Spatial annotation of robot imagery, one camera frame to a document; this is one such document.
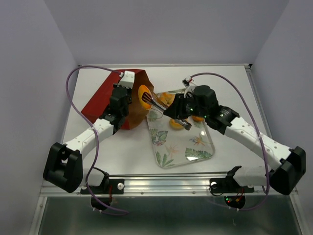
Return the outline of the long orange fake bread loaf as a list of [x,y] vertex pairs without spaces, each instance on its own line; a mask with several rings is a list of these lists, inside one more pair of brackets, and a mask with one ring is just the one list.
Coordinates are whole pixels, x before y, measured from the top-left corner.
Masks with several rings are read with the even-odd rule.
[[195,121],[195,122],[203,122],[204,119],[201,118],[201,117],[196,117],[196,116],[191,116],[192,120]]

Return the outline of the red brown paper bag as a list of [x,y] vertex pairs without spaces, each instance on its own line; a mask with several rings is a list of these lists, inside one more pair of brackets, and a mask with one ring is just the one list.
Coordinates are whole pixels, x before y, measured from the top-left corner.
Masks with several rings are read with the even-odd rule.
[[120,76],[115,72],[110,73],[81,111],[90,122],[95,123],[98,118],[109,118],[117,124],[118,121],[124,120],[121,129],[131,130],[145,119],[149,111],[141,106],[138,89],[141,85],[145,85],[153,91],[154,86],[145,70],[130,69],[129,71],[134,72],[132,91],[118,88]]

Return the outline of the sugared orange fake donut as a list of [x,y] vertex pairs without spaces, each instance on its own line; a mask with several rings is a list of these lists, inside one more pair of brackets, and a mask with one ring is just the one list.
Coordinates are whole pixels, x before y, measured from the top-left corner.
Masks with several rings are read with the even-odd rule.
[[150,102],[152,101],[152,95],[150,90],[148,89],[147,86],[145,85],[140,85],[138,88],[138,98],[139,98],[139,103],[140,105],[145,109],[145,110],[150,110],[152,105]]

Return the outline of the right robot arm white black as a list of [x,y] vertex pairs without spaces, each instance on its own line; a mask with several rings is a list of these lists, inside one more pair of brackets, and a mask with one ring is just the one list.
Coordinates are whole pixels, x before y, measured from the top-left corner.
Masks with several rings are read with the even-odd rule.
[[225,178],[230,191],[270,186],[282,195],[289,195],[306,172],[306,152],[301,147],[290,148],[264,135],[237,112],[220,105],[207,85],[176,94],[164,114],[172,119],[203,118],[211,129],[242,144],[264,161],[264,167],[233,167]]

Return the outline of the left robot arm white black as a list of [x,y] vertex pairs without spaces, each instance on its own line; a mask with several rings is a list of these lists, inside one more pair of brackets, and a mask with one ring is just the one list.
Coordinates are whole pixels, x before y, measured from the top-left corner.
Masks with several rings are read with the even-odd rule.
[[126,121],[132,89],[115,85],[109,104],[102,115],[87,130],[74,139],[51,146],[43,179],[65,190],[74,192],[84,178],[83,159],[106,138],[114,135]]

